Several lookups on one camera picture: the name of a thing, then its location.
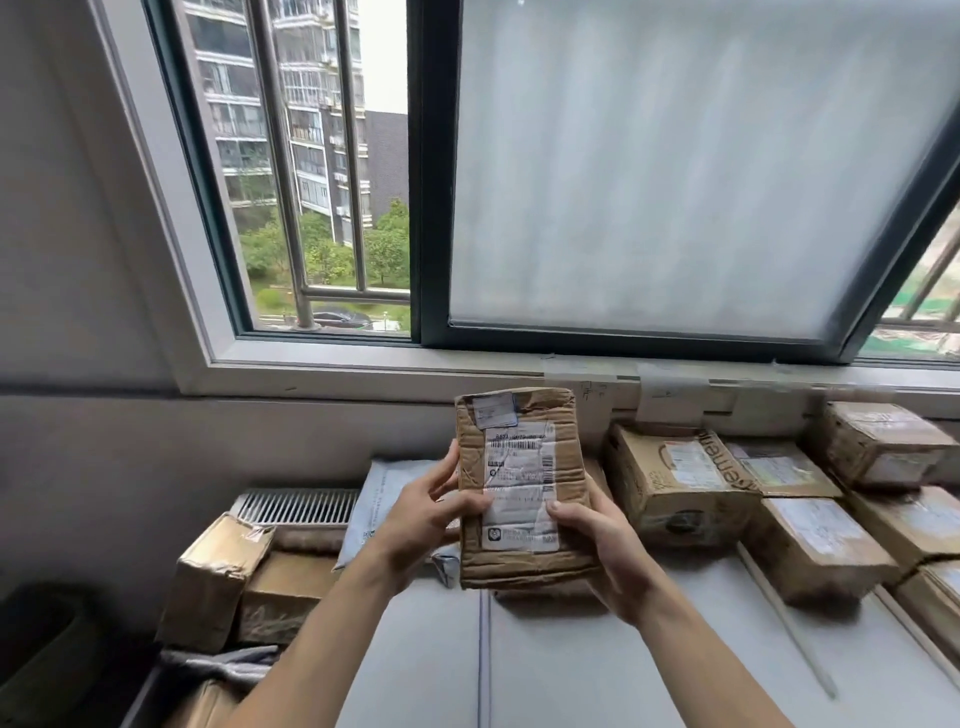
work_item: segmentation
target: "packing tape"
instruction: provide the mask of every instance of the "packing tape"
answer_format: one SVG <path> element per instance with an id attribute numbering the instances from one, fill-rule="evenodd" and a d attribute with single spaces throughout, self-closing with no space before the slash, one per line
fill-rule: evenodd
<path id="1" fill-rule="evenodd" d="M 577 399 L 577 426 L 581 440 L 595 445 L 607 432 L 613 414 L 616 370 L 608 361 L 586 356 L 548 354 L 540 360 L 543 383 L 566 387 Z"/>
<path id="2" fill-rule="evenodd" d="M 804 429 L 808 400 L 809 392 L 802 387 L 741 381 L 724 431 L 764 437 L 795 437 Z"/>
<path id="3" fill-rule="evenodd" d="M 701 426 L 710 380 L 676 364 L 639 361 L 640 403 L 636 421 L 657 425 Z"/>

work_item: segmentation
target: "radiator grille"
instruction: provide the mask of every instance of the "radiator grille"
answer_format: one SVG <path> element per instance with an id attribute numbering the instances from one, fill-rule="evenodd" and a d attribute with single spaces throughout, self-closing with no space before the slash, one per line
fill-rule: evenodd
<path id="1" fill-rule="evenodd" d="M 254 489 L 230 513 L 254 525 L 346 526 L 359 495 L 350 488 Z"/>

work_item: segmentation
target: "white wall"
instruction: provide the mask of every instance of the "white wall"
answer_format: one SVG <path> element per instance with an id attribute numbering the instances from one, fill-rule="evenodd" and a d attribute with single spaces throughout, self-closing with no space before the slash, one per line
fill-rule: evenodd
<path id="1" fill-rule="evenodd" d="M 35 23 L 68 6 L 0 3 L 0 384 L 172 390 Z"/>

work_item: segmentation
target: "barcode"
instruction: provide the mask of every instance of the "barcode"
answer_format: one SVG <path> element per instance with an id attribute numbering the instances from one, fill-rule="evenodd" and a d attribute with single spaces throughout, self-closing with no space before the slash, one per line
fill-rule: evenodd
<path id="1" fill-rule="evenodd" d="M 540 440 L 493 440 L 491 446 L 497 449 L 539 449 Z"/>

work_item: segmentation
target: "sky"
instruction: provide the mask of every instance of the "sky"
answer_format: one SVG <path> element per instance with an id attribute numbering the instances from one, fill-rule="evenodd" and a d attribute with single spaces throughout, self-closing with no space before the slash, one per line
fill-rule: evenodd
<path id="1" fill-rule="evenodd" d="M 407 112 L 406 0 L 359 0 L 364 99 L 371 111 Z"/>

